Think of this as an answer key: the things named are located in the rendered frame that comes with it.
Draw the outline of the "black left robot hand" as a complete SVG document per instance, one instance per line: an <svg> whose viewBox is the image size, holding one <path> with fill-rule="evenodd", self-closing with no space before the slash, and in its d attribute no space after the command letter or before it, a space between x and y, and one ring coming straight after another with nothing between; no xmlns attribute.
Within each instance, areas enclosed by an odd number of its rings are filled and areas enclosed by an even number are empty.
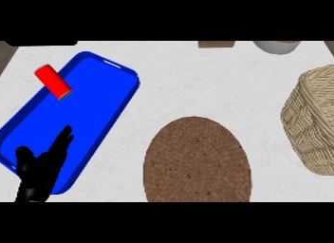
<svg viewBox="0 0 334 243"><path fill-rule="evenodd" d="M47 202L69 156L73 141L72 127L67 125L47 152L38 157L27 146L16 149L17 175L22 179L17 202Z"/></svg>

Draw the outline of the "brown round woven placemat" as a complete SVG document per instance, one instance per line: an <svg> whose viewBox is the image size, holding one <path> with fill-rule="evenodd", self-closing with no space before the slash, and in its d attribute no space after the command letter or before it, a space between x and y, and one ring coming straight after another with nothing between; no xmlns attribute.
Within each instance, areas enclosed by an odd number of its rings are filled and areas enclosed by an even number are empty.
<svg viewBox="0 0 334 243"><path fill-rule="evenodd" d="M154 136L144 164L151 202L247 202L249 159L233 132L203 117L172 121Z"/></svg>

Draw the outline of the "tan wicker basket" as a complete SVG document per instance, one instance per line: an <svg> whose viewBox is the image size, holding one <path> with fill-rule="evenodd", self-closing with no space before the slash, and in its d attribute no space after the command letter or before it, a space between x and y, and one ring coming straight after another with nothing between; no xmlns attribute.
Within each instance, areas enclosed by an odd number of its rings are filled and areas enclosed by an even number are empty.
<svg viewBox="0 0 334 243"><path fill-rule="evenodd" d="M306 168L334 176L334 65L300 75L281 120Z"/></svg>

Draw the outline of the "blue rectangular tray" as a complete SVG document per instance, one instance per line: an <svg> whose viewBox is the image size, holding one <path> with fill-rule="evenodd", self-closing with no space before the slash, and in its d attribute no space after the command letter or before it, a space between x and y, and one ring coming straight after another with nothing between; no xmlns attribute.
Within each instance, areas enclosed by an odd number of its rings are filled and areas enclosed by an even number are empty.
<svg viewBox="0 0 334 243"><path fill-rule="evenodd" d="M16 149L26 146L41 155L63 129L72 127L56 195L75 184L140 88L137 71L89 51L75 55L60 75L72 87L69 97L58 100L42 89L0 128L0 163L14 170Z"/></svg>

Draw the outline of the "red can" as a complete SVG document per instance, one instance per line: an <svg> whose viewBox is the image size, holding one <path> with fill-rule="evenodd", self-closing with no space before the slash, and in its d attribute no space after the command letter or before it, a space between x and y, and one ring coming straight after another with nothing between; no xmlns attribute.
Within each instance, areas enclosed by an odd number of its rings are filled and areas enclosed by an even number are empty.
<svg viewBox="0 0 334 243"><path fill-rule="evenodd" d="M35 72L44 85L58 101L61 101L72 93L72 87L64 81L51 65L44 65Z"/></svg>

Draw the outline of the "black appliance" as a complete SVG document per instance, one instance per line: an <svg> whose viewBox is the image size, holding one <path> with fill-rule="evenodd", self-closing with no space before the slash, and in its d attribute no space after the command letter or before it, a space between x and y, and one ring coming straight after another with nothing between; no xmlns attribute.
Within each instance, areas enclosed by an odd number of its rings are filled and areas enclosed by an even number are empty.
<svg viewBox="0 0 334 243"><path fill-rule="evenodd" d="M78 41L5 41L13 47L75 46Z"/></svg>

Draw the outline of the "brown wooden block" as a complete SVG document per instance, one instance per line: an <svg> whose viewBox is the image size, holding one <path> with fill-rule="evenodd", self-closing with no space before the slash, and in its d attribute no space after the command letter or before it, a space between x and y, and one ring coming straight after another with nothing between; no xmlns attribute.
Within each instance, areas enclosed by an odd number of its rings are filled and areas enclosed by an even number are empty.
<svg viewBox="0 0 334 243"><path fill-rule="evenodd" d="M234 47L237 41L199 41L199 48Z"/></svg>

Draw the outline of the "grey round pot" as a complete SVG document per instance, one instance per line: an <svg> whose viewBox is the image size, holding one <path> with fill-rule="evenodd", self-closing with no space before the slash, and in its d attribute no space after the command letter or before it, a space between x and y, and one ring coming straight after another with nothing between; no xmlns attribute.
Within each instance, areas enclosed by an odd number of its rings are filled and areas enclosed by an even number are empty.
<svg viewBox="0 0 334 243"><path fill-rule="evenodd" d="M290 54L300 42L299 41L256 41L256 46L268 53L271 54Z"/></svg>

